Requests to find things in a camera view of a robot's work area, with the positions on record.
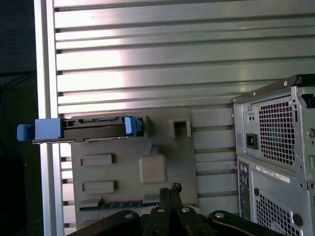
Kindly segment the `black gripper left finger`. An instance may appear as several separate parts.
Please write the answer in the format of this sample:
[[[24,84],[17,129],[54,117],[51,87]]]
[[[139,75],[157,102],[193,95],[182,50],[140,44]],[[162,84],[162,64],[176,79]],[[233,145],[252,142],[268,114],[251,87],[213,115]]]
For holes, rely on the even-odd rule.
[[[131,210],[122,210],[96,221],[73,233],[72,236],[167,236],[171,216],[169,188],[159,191],[159,205],[149,214],[139,215]]]

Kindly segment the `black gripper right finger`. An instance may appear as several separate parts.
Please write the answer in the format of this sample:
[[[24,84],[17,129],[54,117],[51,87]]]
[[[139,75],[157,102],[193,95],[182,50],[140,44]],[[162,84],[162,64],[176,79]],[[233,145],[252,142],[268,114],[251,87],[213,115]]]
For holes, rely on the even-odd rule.
[[[211,212],[208,217],[184,206],[180,183],[171,187],[171,214],[176,222],[175,232],[186,236],[278,236],[279,233],[223,210]]]

